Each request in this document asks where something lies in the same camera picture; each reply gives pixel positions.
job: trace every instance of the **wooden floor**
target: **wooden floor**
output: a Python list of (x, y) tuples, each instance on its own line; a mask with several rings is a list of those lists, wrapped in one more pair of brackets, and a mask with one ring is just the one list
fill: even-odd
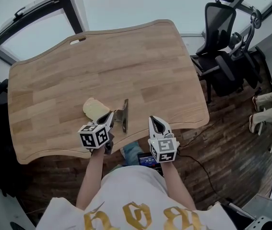
[[(262, 93), (270, 92), (264, 69)], [(206, 93), (205, 82), (202, 88)], [(209, 123), (195, 130), (176, 130), (181, 155), (190, 155), (200, 161), (209, 172), (211, 182), (222, 197), (233, 199), (239, 207), (246, 204), (256, 193), (269, 196), (272, 187), (272, 125), (263, 127), (262, 135), (251, 134), (248, 118), (254, 112), (251, 98), (256, 90), (244, 84), (244, 91), (226, 97), (217, 97), (212, 91), (213, 102), (208, 105)], [(147, 139), (139, 141), (148, 150)], [(123, 163), (120, 152), (104, 159), (103, 174)], [(88, 160), (49, 156), (23, 165), (28, 178), (28, 188), (18, 193), (25, 210), (35, 222), (42, 216), (52, 197), (65, 197), (75, 204)], [(192, 159), (177, 157), (175, 166), (193, 197), (196, 207), (206, 210), (215, 201), (223, 202), (216, 195), (204, 170)]]

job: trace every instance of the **sneaker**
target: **sneaker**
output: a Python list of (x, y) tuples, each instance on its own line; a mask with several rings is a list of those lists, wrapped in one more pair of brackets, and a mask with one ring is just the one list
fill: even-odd
[(256, 124), (253, 123), (253, 115), (249, 117), (249, 130), (251, 133), (254, 133)]
[(256, 101), (257, 101), (257, 98), (256, 98), (255, 96), (253, 96), (253, 97), (252, 97), (252, 102), (253, 102), (255, 111), (259, 112), (260, 109), (259, 109), (259, 107), (256, 105)]

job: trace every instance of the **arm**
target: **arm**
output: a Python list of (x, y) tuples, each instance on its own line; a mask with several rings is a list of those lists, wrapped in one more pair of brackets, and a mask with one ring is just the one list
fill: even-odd
[(91, 155), (76, 200), (76, 207), (79, 209), (85, 210), (101, 187), (104, 153), (105, 149), (101, 147), (94, 150)]
[(193, 199), (190, 196), (187, 188), (183, 184), (173, 163), (164, 162), (160, 164), (163, 169), (169, 197), (179, 202), (189, 210), (196, 210)]

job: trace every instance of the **black mesh chair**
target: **black mesh chair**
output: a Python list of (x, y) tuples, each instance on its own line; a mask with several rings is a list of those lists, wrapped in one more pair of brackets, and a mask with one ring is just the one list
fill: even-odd
[[(0, 94), (6, 92), (7, 80), (0, 84)], [(8, 104), (0, 104), (0, 189), (2, 194), (14, 197), (18, 190), (25, 189), (25, 178), (18, 163), (8, 118)]]
[[(231, 37), (236, 11), (221, 4), (220, 0), (215, 1), (216, 3), (210, 2), (205, 6), (205, 44), (199, 48), (197, 56), (191, 57), (200, 80), (207, 82), (207, 103), (211, 102), (211, 86), (218, 96), (229, 95), (238, 89), (243, 90), (244, 79), (255, 89), (262, 79), (259, 63), (254, 56), (259, 55), (261, 62), (265, 63), (265, 56), (258, 48), (254, 52), (248, 52), (254, 28), (258, 29), (261, 25), (259, 11), (254, 10), (248, 37), (243, 41), (237, 33)], [(220, 51), (227, 46), (234, 48), (239, 42), (241, 43), (230, 54)]]
[(242, 87), (243, 78), (231, 57), (224, 51), (231, 38), (236, 11), (220, 0), (205, 6), (205, 44), (192, 57), (200, 80), (207, 83), (207, 103), (211, 102), (211, 86), (218, 96), (226, 96)]

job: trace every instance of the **office chair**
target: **office chair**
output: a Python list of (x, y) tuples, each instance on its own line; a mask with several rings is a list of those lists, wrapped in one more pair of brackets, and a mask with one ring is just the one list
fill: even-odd
[(8, 93), (8, 79), (5, 79), (0, 83), (0, 94), (3, 92)]
[(17, 190), (25, 187), (10, 133), (8, 104), (0, 104), (0, 189), (2, 194), (14, 197)]
[(218, 96), (229, 95), (238, 89), (243, 90), (244, 78), (254, 81), (255, 85), (261, 80), (258, 72), (251, 68), (257, 64), (254, 58), (249, 61), (250, 56), (239, 56), (233, 61), (231, 56), (220, 51), (230, 44), (231, 31), (236, 18), (236, 11), (230, 6), (224, 5), (220, 0), (216, 3), (207, 3), (205, 6), (205, 44), (198, 49), (196, 56), (191, 60), (200, 80), (206, 80), (207, 103), (211, 102), (211, 86)]

